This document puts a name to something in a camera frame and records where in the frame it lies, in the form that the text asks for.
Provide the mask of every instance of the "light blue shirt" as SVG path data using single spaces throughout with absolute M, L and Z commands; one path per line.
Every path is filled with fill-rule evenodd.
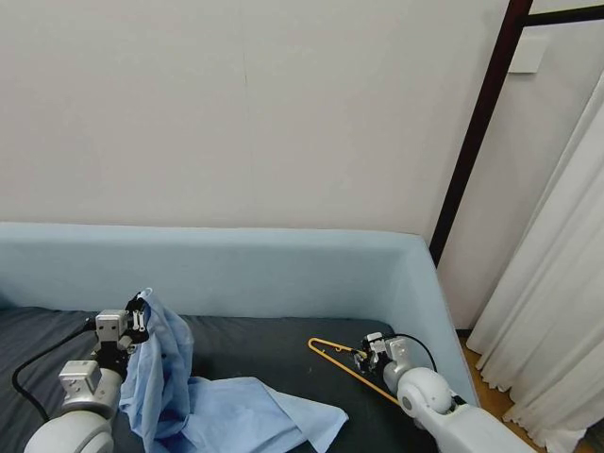
M 282 453 L 309 441 L 327 451 L 348 416 L 339 408 L 276 392 L 254 377 L 190 377 L 187 323 L 147 302 L 149 340 L 128 363 L 120 410 L 147 453 Z

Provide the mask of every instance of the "light blue headboard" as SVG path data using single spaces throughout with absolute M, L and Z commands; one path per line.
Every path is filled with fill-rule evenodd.
M 0 223 L 0 307 L 117 309 L 146 287 L 181 314 L 386 322 L 423 340 L 476 403 L 419 236 Z

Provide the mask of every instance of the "orange hanger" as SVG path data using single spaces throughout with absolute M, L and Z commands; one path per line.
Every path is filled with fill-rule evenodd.
M 351 375 L 353 378 L 358 379 L 359 381 L 361 381 L 366 386 L 372 388 L 373 390 L 375 390 L 376 392 L 378 392 L 379 394 L 381 394 L 383 397 L 388 398 L 390 401 L 392 401 L 393 403 L 395 403 L 396 406 L 400 406 L 400 404 L 398 404 L 398 400 L 396 398 L 394 398 L 391 394 L 387 394 L 386 392 L 384 392 L 383 390 L 381 390 L 373 382 L 365 379 L 363 376 L 361 376 L 360 374 L 354 372 L 353 370 L 351 370 L 350 368 L 348 368 L 347 366 L 345 366 L 343 363 L 340 363 L 340 362 L 336 361 L 335 359 L 333 359 L 332 357 L 330 357 L 325 352 L 325 349 L 319 349 L 313 343 L 320 343 L 320 344 L 325 344 L 327 346 L 331 346 L 331 347 L 334 348 L 334 350 L 336 352 L 342 352 L 342 351 L 346 351 L 346 352 L 358 352 L 359 354 L 362 354 L 364 357 L 366 357 L 367 355 L 363 351 L 357 351 L 356 349 L 353 349 L 352 347 L 344 346 L 343 344 L 337 344 L 337 343 L 333 343 L 333 342 L 328 342 L 327 340 L 321 340 L 320 338 L 314 338 L 313 337 L 313 338 L 309 339 L 309 348 L 312 351 L 316 352 L 317 354 L 319 354 L 324 359 L 327 359 L 328 361 L 330 361 L 331 363 L 333 363 L 337 367 L 342 368 L 344 371 L 346 371 L 346 373 L 348 373 L 349 375 Z

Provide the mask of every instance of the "black cable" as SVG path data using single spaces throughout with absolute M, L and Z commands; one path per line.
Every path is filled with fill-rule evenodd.
M 38 413 L 40 414 L 40 417 L 42 418 L 42 420 L 44 421 L 44 423 L 46 423 L 48 420 L 50 420 L 50 418 L 48 417 L 48 414 L 46 413 L 46 410 L 44 409 L 44 407 L 40 403 L 40 401 L 38 401 L 33 394 L 31 394 L 30 392 L 28 392 L 26 389 L 24 389 L 21 386 L 21 384 L 19 383 L 19 373 L 21 373 L 29 364 L 33 363 L 34 361 L 36 361 L 40 357 L 45 356 L 46 354 L 48 354 L 49 352 L 57 349 L 60 346 L 63 346 L 64 344 L 66 344 L 70 340 L 73 340 L 73 338 L 77 337 L 81 333 L 84 333 L 84 332 L 87 332 L 87 331 L 93 330 L 93 329 L 94 329 L 94 322 L 92 321 L 92 323 L 91 323 L 91 320 L 87 319 L 86 323 L 84 324 L 84 326 L 78 327 L 76 330 L 74 330 L 72 333 L 70 333 L 69 335 L 67 335 L 65 338 L 63 338 L 59 342 L 53 344 L 52 346 L 47 347 L 46 349 L 44 349 L 42 352 L 39 352 L 38 354 L 36 354 L 31 359 L 29 359 L 27 361 L 24 361 L 12 373 L 12 387 L 23 398 L 25 398 L 27 401 L 29 401 L 33 405 L 34 408 L 36 408 L 36 411 L 38 411 Z
M 418 340 L 417 338 L 413 337 L 412 335 L 409 335 L 407 333 L 391 333 L 389 335 L 382 335 L 379 338 L 375 338 L 373 340 L 369 340 L 369 343 L 377 342 L 379 340 L 391 340 L 392 338 L 397 338 L 397 337 L 409 338 L 410 340 L 413 340 L 416 343 L 418 343 L 420 346 L 422 346 L 424 348 L 424 350 L 426 351 L 426 353 L 428 354 L 428 357 L 430 358 L 430 362 L 432 363 L 432 369 L 436 373 L 438 373 L 438 370 L 436 369 L 436 361 L 434 361 L 434 358 L 432 357 L 432 353 L 430 352 L 430 350 L 428 349 L 428 347 L 425 344 L 423 344 L 420 340 Z

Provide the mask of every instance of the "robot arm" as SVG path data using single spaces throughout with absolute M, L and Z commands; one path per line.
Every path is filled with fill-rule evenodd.
M 63 415 L 36 431 L 25 453 L 111 453 L 111 420 L 120 401 L 130 354 L 145 342 L 144 299 L 137 294 L 125 310 L 95 317 L 98 343 L 87 361 L 68 361 L 59 373 L 65 390 Z
M 404 338 L 367 335 L 355 357 L 363 371 L 381 374 L 403 412 L 425 428 L 443 453 L 534 453 L 489 412 L 454 394 L 444 377 L 413 367 Z

